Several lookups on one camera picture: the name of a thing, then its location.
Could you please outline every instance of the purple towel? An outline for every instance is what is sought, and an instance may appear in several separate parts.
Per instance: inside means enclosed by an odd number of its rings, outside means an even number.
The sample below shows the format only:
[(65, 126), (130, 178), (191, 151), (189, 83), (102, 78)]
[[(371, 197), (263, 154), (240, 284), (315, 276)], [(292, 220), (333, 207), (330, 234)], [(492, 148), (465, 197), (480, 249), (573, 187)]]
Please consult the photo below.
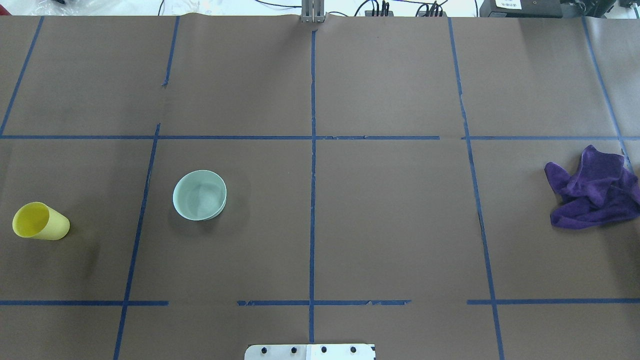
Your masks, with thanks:
[(573, 176), (556, 163), (545, 173), (564, 204), (551, 213), (553, 226), (584, 229), (640, 216), (638, 178), (625, 168), (624, 157), (605, 154), (589, 145)]

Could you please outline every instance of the black device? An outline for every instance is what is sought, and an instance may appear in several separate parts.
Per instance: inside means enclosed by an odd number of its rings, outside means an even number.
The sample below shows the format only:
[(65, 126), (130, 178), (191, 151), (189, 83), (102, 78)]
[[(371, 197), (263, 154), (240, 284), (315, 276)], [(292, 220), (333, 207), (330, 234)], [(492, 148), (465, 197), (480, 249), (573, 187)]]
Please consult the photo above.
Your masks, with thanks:
[(447, 17), (447, 13), (445, 13), (442, 9), (434, 12), (426, 12), (424, 10), (421, 10), (418, 12), (418, 17)]
[(555, 17), (563, 16), (559, 0), (484, 0), (481, 17)]
[(394, 12), (389, 11), (389, 12), (385, 12), (384, 15), (382, 15), (382, 14), (381, 15), (377, 15), (377, 13), (375, 11), (365, 10), (364, 11), (364, 15), (365, 16), (393, 16)]

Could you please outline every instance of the yellow cup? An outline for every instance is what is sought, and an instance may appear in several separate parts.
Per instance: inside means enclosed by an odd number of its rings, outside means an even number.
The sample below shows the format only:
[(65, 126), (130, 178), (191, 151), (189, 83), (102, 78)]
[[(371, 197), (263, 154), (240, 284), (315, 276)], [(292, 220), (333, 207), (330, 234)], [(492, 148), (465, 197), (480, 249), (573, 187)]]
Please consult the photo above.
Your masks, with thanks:
[(13, 231), (21, 238), (60, 240), (69, 232), (69, 219), (41, 202), (30, 202), (13, 217)]

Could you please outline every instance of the black wire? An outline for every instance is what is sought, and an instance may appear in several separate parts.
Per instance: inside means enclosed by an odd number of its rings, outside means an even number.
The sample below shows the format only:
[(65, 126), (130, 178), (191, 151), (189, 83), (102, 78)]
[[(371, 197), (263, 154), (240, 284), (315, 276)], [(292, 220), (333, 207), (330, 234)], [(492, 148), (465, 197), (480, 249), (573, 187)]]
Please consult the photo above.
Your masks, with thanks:
[(282, 4), (271, 4), (271, 3), (266, 3), (264, 1), (261, 0), (254, 0), (256, 3), (260, 3), (260, 4), (265, 4), (265, 5), (271, 5), (271, 6), (279, 6), (281, 8), (289, 8), (289, 9), (295, 9), (295, 8), (301, 8), (302, 6), (299, 5), (282, 5)]
[(411, 3), (411, 4), (426, 4), (424, 1), (409, 1), (409, 0), (394, 0), (394, 1), (400, 1), (401, 3)]
[(422, 5), (420, 5), (420, 7), (418, 7), (418, 10), (415, 11), (415, 16), (418, 16), (420, 14), (420, 10), (422, 9), (423, 6), (426, 6), (427, 7), (427, 11), (426, 12), (429, 12), (429, 5), (431, 5), (431, 4), (422, 3)]
[[(360, 11), (360, 9), (362, 9), (364, 4), (368, 3), (369, 1), (371, 1), (371, 5), (374, 5), (374, 3), (378, 4), (378, 9), (380, 9), (380, 4), (379, 4), (378, 0), (365, 0), (362, 4), (360, 4), (360, 6), (358, 6), (358, 10), (356, 10), (356, 13), (353, 16), (358, 16), (358, 12)], [(376, 11), (375, 6), (371, 11), (372, 11), (371, 15), (375, 15), (375, 11)]]

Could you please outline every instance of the blue tape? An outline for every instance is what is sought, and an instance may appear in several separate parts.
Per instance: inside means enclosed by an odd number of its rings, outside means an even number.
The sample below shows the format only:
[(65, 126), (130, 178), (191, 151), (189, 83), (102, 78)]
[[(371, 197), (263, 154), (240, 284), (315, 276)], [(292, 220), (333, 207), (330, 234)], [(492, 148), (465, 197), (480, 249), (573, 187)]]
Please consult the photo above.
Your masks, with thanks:
[(127, 277), (127, 286), (124, 291), (124, 301), (122, 302), (122, 312), (120, 313), (120, 325), (118, 326), (118, 336), (116, 337), (116, 346), (113, 352), (113, 360), (117, 360), (120, 355), (120, 345), (122, 344), (122, 333), (124, 331), (124, 323), (127, 319), (127, 307), (129, 306), (129, 296), (131, 295), (131, 283), (133, 282), (133, 272), (136, 268), (136, 258), (138, 257), (138, 246), (140, 245), (140, 236), (142, 234), (142, 223), (145, 218), (145, 210), (147, 209), (147, 197), (149, 195), (149, 185), (151, 182), (151, 172), (154, 167), (156, 158), (156, 147), (158, 144), (158, 135), (160, 134), (160, 124), (156, 126), (154, 135), (154, 144), (151, 147), (151, 155), (149, 157), (149, 166), (147, 169), (147, 180), (145, 181), (145, 191), (142, 195), (142, 204), (140, 205), (140, 215), (138, 216), (138, 228), (136, 230), (136, 240), (133, 243), (133, 252), (131, 254), (131, 264), (129, 265), (129, 276)]
[(639, 298), (467, 300), (467, 305), (640, 304)]
[(309, 343), (315, 342), (316, 279), (316, 31), (311, 32), (311, 207), (309, 233)]
[(122, 306), (109, 300), (0, 300), (0, 306)]
[(618, 140), (615, 136), (470, 136), (470, 140)]
[(439, 140), (439, 136), (317, 136), (318, 140)]
[(311, 136), (269, 135), (162, 135), (160, 140), (311, 140)]
[[(451, 22), (451, 18), (447, 18), (447, 21), (449, 22), (449, 38), (451, 39), (451, 52), (453, 53), (453, 64), (456, 70), (456, 80), (458, 83), (458, 95), (460, 97), (460, 111), (462, 112), (462, 119), (464, 120), (464, 127), (465, 127), (465, 138), (466, 138), (466, 143), (467, 143), (467, 152), (468, 152), (468, 156), (469, 156), (469, 167), (471, 169), (471, 179), (473, 182), (473, 186), (474, 186), (474, 195), (476, 197), (476, 208), (477, 208), (477, 212), (478, 212), (478, 221), (480, 223), (480, 232), (481, 232), (481, 236), (482, 236), (482, 243), (483, 243), (483, 249), (484, 249), (484, 266), (486, 268), (486, 277), (487, 277), (487, 281), (489, 284), (489, 294), (491, 296), (491, 299), (493, 301), (495, 301), (495, 290), (493, 287), (493, 275), (492, 275), (492, 271), (491, 271), (491, 261), (489, 258), (489, 246), (487, 245), (486, 242), (486, 232), (484, 230), (484, 218), (483, 218), (483, 213), (482, 213), (482, 204), (480, 203), (480, 193), (478, 190), (478, 183), (477, 183), (477, 177), (476, 177), (476, 165), (474, 163), (474, 154), (473, 154), (473, 150), (471, 148), (471, 139), (470, 139), (470, 132), (469, 132), (469, 124), (467, 122), (467, 111), (465, 110), (465, 105), (462, 101), (462, 81), (460, 79), (460, 68), (458, 66), (458, 53), (456, 51), (456, 41), (454, 39), (454, 35), (453, 35), (453, 23)], [(500, 320), (498, 317), (498, 307), (497, 305), (494, 303), (492, 304), (492, 311), (493, 311), (493, 324), (495, 326), (495, 338), (498, 344), (498, 355), (500, 357), (500, 360), (504, 360), (504, 349), (502, 346), (502, 333), (500, 331)]]
[(146, 300), (133, 300), (129, 301), (128, 306), (169, 306), (168, 301), (146, 301)]
[(171, 51), (169, 51), (169, 61), (166, 63), (166, 76), (164, 77), (164, 83), (162, 86), (167, 86), (169, 83), (169, 76), (171, 75), (171, 63), (173, 62), (173, 51), (175, 50), (175, 39), (178, 36), (178, 26), (180, 25), (180, 17), (175, 17), (175, 24), (173, 25), (173, 40), (171, 40)]
[[(119, 300), (0, 300), (0, 306), (122, 306)], [(130, 301), (129, 306), (169, 306), (168, 301)]]
[(9, 105), (6, 107), (6, 112), (4, 113), (4, 118), (2, 120), (2, 125), (0, 125), (0, 136), (4, 133), (4, 128), (6, 127), (6, 122), (9, 120), (9, 114), (11, 114), (11, 109), (13, 108), (13, 102), (15, 102), (15, 97), (18, 95), (18, 90), (20, 90), (20, 84), (22, 83), (22, 78), (24, 77), (24, 72), (27, 70), (27, 65), (29, 65), (29, 60), (31, 59), (31, 54), (33, 53), (33, 48), (36, 46), (36, 41), (38, 40), (38, 35), (40, 34), (40, 29), (42, 29), (42, 22), (44, 21), (44, 16), (40, 17), (40, 21), (38, 21), (38, 27), (36, 28), (36, 32), (33, 34), (33, 39), (31, 40), (31, 46), (29, 46), (29, 51), (27, 52), (27, 56), (24, 59), (24, 63), (22, 64), (22, 69), (20, 70), (20, 75), (18, 75), (18, 80), (15, 82), (15, 87), (13, 88), (13, 93), (11, 94), (11, 99), (9, 100)]
[(602, 79), (602, 74), (600, 73), (600, 66), (598, 66), (598, 61), (596, 60), (596, 54), (593, 52), (593, 46), (591, 46), (591, 37), (589, 36), (589, 28), (587, 27), (587, 20), (584, 16), (582, 17), (582, 27), (584, 28), (584, 35), (587, 39), (587, 47), (589, 48), (589, 55), (591, 55), (591, 61), (593, 62), (593, 67), (596, 70), (596, 75), (598, 76), (598, 82), (600, 83), (600, 88), (602, 88), (602, 94), (604, 95), (604, 100), (607, 104), (609, 115), (611, 116), (611, 120), (613, 121), (613, 127), (616, 130), (616, 135), (618, 135), (618, 141), (620, 142), (620, 147), (622, 148), (622, 152), (624, 152), (623, 155), (625, 157), (625, 163), (627, 163), (628, 169), (635, 174), (634, 168), (631, 165), (631, 160), (629, 159), (627, 147), (625, 146), (625, 141), (622, 139), (622, 132), (620, 131), (620, 126), (618, 125), (618, 119), (616, 118), (616, 114), (613, 111), (613, 106), (611, 105), (611, 99), (609, 98), (609, 93), (607, 91), (607, 88), (604, 86), (604, 80)]
[(150, 135), (3, 135), (2, 139), (27, 140), (151, 140)]
[(238, 301), (238, 306), (308, 306), (309, 300), (249, 300)]
[[(315, 306), (404, 306), (411, 300), (314, 300)], [(309, 300), (247, 300), (237, 301), (238, 306), (309, 306)]]
[(316, 300), (318, 306), (363, 306), (363, 305), (381, 305), (381, 306), (404, 306), (411, 300)]

